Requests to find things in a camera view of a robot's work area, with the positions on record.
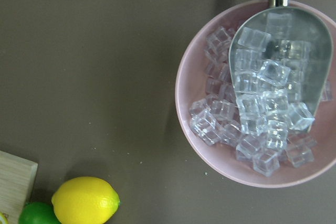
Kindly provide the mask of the green lime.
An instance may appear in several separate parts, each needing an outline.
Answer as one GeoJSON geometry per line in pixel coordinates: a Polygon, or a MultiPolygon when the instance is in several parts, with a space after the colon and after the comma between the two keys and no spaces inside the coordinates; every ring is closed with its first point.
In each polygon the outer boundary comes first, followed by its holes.
{"type": "Polygon", "coordinates": [[[27,204],[18,219],[19,224],[58,224],[54,209],[51,205],[43,202],[31,202],[27,204]]]}

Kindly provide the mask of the wooden cutting board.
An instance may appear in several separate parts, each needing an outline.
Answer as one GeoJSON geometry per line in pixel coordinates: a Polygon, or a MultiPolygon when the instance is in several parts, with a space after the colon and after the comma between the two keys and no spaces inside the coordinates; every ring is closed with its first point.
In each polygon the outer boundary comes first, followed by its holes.
{"type": "Polygon", "coordinates": [[[1,213],[16,223],[30,200],[38,164],[1,151],[1,213]]]}

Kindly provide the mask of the metal ice scoop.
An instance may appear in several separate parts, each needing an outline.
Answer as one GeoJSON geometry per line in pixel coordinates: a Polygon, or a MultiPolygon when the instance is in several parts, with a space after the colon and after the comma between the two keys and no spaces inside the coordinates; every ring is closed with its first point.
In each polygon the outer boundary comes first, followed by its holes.
{"type": "Polygon", "coordinates": [[[269,7],[246,20],[236,32],[229,49],[230,68],[241,60],[236,56],[244,42],[252,42],[253,50],[262,50],[265,56],[283,51],[288,56],[291,49],[304,52],[291,41],[311,43],[313,55],[307,59],[304,82],[310,87],[303,90],[303,101],[315,114],[322,96],[333,57],[331,33],[321,18],[306,7],[290,6],[288,0],[268,0],[269,7]]]}

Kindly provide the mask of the yellow lemon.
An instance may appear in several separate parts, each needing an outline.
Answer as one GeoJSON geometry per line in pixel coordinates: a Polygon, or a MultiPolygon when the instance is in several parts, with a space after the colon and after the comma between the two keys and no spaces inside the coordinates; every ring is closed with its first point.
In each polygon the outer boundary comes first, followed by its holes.
{"type": "Polygon", "coordinates": [[[51,203],[60,223],[106,223],[118,210],[120,198],[105,180],[86,176],[64,182],[51,203]]]}

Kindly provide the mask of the clear ice cubes pile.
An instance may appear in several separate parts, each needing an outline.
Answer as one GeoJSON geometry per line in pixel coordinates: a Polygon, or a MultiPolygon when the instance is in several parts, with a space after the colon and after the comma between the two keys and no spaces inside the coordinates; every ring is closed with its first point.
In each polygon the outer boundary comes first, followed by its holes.
{"type": "Polygon", "coordinates": [[[316,140],[309,134],[315,121],[303,101],[307,59],[311,43],[293,40],[291,49],[265,56],[244,42],[236,56],[241,62],[230,68],[229,61],[212,66],[206,96],[194,101],[188,112],[191,131],[205,144],[228,145],[236,159],[249,162],[254,171],[269,177],[281,163],[294,168],[314,161],[316,140]]]}

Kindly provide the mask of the pink bowl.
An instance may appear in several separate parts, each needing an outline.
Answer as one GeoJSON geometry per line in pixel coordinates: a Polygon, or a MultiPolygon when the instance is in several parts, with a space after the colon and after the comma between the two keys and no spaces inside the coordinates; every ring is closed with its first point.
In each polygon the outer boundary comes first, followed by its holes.
{"type": "Polygon", "coordinates": [[[237,161],[234,150],[229,146],[206,145],[189,127],[188,108],[192,102],[205,95],[207,77],[204,70],[208,61],[203,49],[206,36],[220,25],[235,26],[239,21],[267,7],[267,0],[244,2],[221,12],[200,29],[187,47],[177,72],[175,105],[181,128],[191,147],[212,169],[226,178],[248,186],[284,188],[305,183],[335,167],[335,100],[320,103],[317,110],[316,121],[310,131],[318,142],[312,150],[314,161],[299,168],[286,163],[270,177],[255,172],[246,162],[237,161]]]}

